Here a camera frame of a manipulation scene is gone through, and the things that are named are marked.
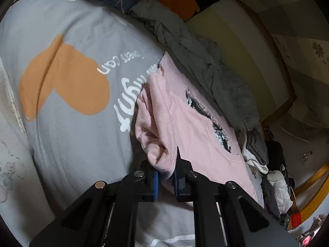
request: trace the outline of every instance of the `pink fabric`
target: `pink fabric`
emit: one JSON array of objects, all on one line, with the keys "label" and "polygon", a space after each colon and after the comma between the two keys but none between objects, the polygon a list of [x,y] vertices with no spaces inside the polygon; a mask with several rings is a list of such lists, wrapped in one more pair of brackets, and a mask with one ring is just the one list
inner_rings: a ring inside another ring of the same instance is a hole
[{"label": "pink fabric", "polygon": [[[211,181],[235,181],[257,200],[233,129],[178,71],[168,53],[159,65],[137,99],[135,133],[149,162],[164,180],[168,179],[175,169],[178,146],[181,158],[190,161],[195,171]],[[210,113],[211,120],[187,104],[188,89]],[[231,153],[215,137],[213,122],[225,131]]]}]

